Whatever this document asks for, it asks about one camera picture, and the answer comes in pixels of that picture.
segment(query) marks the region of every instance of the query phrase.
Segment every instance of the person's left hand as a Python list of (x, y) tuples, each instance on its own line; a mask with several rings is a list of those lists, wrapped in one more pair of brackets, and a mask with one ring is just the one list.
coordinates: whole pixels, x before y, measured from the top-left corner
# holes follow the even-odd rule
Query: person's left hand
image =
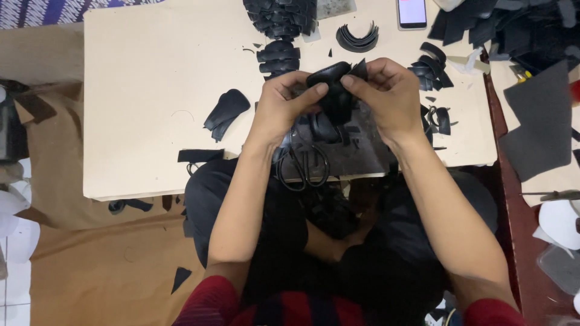
[(291, 88), (296, 84), (305, 85), (309, 75), (304, 71), (293, 71), (264, 83), (246, 144), (278, 147), (296, 117), (309, 111), (326, 95), (328, 85), (320, 83), (292, 99)]

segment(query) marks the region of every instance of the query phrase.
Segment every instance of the dark cutting mat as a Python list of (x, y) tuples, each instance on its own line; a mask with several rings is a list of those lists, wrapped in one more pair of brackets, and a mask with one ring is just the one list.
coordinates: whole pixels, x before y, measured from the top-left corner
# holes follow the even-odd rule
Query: dark cutting mat
[[(350, 145), (343, 146), (343, 144), (326, 144), (324, 142), (316, 143), (328, 156), (330, 163), (329, 175), (338, 177), (369, 173), (388, 173), (389, 164), (396, 162), (396, 158), (390, 152), (387, 145), (380, 139), (376, 131), (376, 125), (371, 117), (370, 108), (361, 103), (360, 109), (353, 111), (352, 121), (345, 126), (357, 126), (361, 131), (360, 133), (350, 133)], [(296, 156), (300, 160), (300, 164), (303, 165), (302, 152), (308, 151), (310, 176), (321, 177), (324, 173), (324, 162), (319, 157), (318, 167), (315, 166), (314, 152), (312, 152), (310, 147), (312, 136), (309, 126), (296, 124), (296, 127), (298, 132), (295, 132), (292, 137), (292, 144)], [(354, 145), (355, 139), (358, 139), (358, 149)], [(303, 146), (298, 148), (298, 143), (303, 144)], [(285, 180), (300, 178), (289, 156), (284, 160), (282, 172)]]

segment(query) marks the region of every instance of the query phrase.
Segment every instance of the red shirt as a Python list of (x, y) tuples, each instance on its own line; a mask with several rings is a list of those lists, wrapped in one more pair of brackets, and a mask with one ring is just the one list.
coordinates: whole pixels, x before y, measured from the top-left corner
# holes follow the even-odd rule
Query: red shirt
[[(258, 306), (238, 311), (232, 284), (222, 276), (204, 279), (185, 302), (173, 326), (365, 325), (361, 307), (349, 300), (282, 292)], [(525, 326), (520, 313), (496, 299), (480, 299), (463, 315), (465, 326)]]

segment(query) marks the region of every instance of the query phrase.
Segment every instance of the hand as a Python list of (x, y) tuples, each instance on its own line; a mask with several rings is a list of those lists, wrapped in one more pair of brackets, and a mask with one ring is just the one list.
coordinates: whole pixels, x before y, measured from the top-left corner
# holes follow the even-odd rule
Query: hand
[(367, 63), (368, 83), (352, 75), (342, 85), (368, 104), (383, 142), (389, 146), (425, 136), (419, 110), (419, 79), (387, 58)]
[(264, 83), (246, 144), (279, 146), (296, 117), (311, 110), (326, 95), (328, 85), (320, 83), (292, 99), (291, 89), (297, 84), (305, 85), (309, 75), (304, 71), (293, 71)]

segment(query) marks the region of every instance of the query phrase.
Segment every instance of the blue patterned cloth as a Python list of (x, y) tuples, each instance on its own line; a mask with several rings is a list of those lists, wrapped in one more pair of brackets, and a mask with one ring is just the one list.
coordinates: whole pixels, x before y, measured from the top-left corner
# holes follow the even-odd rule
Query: blue patterned cloth
[(161, 1), (163, 0), (0, 0), (0, 29), (75, 23), (82, 21), (82, 14), (89, 9)]

